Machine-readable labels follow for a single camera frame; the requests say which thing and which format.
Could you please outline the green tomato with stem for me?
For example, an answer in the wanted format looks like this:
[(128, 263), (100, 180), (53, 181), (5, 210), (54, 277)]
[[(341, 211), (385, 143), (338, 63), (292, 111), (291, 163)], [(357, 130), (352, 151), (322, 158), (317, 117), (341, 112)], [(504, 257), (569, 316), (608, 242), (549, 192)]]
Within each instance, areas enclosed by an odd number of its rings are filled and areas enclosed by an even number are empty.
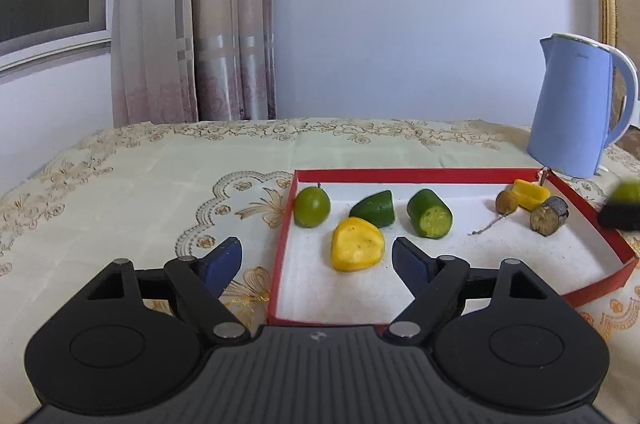
[(639, 204), (640, 181), (621, 181), (608, 197), (612, 204)]

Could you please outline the green cucumber cut piece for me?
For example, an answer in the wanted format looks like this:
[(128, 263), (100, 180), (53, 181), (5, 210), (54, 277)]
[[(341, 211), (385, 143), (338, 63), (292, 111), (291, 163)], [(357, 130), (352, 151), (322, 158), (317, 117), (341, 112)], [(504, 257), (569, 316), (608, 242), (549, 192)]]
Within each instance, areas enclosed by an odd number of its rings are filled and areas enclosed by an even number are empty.
[(421, 238), (442, 239), (450, 232), (454, 217), (447, 204), (431, 189), (421, 189), (407, 204), (407, 214)]

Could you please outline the sugarcane piece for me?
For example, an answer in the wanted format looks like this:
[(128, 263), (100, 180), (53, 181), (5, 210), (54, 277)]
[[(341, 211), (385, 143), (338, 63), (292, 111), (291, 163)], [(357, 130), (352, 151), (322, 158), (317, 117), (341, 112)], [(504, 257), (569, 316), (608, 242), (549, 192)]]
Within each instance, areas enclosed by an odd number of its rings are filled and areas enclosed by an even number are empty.
[(568, 204), (558, 196), (549, 197), (529, 215), (529, 227), (541, 236), (551, 236), (567, 221)]

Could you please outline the large yellow pepper piece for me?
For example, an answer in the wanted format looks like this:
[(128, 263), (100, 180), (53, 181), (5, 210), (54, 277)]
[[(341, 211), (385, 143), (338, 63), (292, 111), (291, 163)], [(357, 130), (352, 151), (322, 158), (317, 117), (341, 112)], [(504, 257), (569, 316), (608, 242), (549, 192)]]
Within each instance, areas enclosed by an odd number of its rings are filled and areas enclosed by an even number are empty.
[(342, 273), (378, 265), (385, 250), (381, 230), (359, 217), (341, 221), (332, 233), (331, 264)]

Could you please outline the green cucumber end piece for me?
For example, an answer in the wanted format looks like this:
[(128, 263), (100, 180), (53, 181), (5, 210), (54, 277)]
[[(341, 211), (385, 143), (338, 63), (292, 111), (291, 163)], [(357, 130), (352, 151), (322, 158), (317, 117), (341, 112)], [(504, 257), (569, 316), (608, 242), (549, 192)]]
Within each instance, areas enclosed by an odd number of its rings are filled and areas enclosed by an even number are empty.
[(378, 228), (393, 225), (395, 210), (392, 192), (383, 190), (365, 197), (350, 209), (349, 216), (361, 218)]

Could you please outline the small yellow pepper piece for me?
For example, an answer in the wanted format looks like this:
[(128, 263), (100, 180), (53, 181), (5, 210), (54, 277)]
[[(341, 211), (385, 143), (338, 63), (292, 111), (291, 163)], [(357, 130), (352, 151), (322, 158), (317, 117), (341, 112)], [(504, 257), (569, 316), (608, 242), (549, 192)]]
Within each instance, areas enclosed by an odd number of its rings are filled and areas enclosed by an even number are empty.
[(522, 179), (514, 181), (511, 191), (518, 200), (518, 206), (528, 211), (535, 210), (551, 196), (548, 188)]

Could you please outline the brown longan with stem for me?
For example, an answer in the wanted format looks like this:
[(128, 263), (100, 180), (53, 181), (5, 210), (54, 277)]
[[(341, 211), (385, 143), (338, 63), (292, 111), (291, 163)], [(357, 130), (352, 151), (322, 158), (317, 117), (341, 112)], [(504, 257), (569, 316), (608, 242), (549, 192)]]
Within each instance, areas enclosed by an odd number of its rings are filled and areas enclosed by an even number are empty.
[(509, 217), (518, 210), (518, 197), (514, 195), (510, 189), (504, 189), (500, 191), (495, 199), (495, 212), (496, 217), (481, 229), (476, 229), (470, 232), (470, 236), (478, 236), (491, 229), (498, 222)]

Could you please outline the small green lime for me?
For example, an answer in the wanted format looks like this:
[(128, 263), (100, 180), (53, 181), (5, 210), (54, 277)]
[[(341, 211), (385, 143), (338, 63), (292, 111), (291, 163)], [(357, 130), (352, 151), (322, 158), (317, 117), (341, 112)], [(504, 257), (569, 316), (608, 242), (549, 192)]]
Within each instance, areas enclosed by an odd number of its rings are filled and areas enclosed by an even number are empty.
[(331, 201), (320, 185), (301, 190), (293, 205), (295, 224), (303, 228), (316, 228), (329, 216)]

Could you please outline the red shallow box tray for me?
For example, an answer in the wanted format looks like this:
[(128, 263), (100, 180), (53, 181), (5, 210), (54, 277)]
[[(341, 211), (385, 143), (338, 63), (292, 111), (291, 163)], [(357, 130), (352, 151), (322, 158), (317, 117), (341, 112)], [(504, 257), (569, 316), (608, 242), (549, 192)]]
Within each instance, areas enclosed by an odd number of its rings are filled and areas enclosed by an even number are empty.
[[(395, 222), (383, 229), (385, 243), (406, 237), (426, 254), (454, 255), (477, 268), (494, 269), (503, 259), (519, 259), (564, 296), (570, 306), (593, 302), (624, 285), (639, 257), (617, 231), (601, 228), (597, 212), (554, 174), (546, 187), (568, 205), (570, 217), (554, 235), (529, 228), (529, 215), (519, 210), (496, 222), (494, 200), (517, 179), (533, 181), (535, 169), (334, 169), (298, 170), (290, 194), (320, 185), (331, 210), (317, 228), (298, 227), (285, 213), (274, 259), (268, 320), (272, 324), (390, 323), (412, 300), (394, 273), (392, 252), (381, 262), (340, 273), (330, 261), (332, 233), (363, 198), (383, 190), (393, 195)], [(454, 223), (442, 239), (419, 237), (406, 206), (419, 190), (433, 190), (450, 208)]]

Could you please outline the cream embroidered tablecloth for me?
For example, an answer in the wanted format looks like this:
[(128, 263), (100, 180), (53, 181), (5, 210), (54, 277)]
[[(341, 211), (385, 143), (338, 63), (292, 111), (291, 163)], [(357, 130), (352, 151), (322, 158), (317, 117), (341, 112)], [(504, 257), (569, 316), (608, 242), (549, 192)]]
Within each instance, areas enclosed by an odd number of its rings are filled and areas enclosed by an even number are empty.
[[(527, 140), (485, 121), (346, 119), (87, 137), (1, 200), (2, 421), (637, 422), (639, 262), (579, 307), (519, 259), (469, 264), (461, 315), (421, 345), (385, 340), (390, 323), (268, 320), (298, 170), (535, 169), (596, 212), (639, 175), (618, 147), (589, 178), (546, 173)], [(220, 300), (250, 340), (215, 345), (171, 308), (164, 266), (229, 237), (242, 264)]]

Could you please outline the blue electric kettle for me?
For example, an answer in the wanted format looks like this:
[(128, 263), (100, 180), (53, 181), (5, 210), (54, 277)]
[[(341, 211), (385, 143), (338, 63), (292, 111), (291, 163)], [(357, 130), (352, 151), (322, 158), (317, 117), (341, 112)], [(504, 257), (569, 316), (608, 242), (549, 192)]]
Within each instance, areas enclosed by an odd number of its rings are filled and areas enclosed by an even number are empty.
[[(634, 62), (618, 48), (555, 33), (540, 40), (546, 71), (527, 152), (542, 166), (570, 177), (597, 173), (604, 149), (631, 125), (639, 93)], [(626, 84), (623, 113), (610, 125), (614, 73)]]

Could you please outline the pink floral curtain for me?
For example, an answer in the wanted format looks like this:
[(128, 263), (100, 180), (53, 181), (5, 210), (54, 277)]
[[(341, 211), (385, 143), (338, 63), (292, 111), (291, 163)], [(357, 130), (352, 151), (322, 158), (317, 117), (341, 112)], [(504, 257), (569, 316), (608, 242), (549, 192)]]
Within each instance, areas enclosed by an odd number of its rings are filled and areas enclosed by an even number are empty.
[(114, 0), (111, 53), (117, 126), (276, 115), (272, 0)]

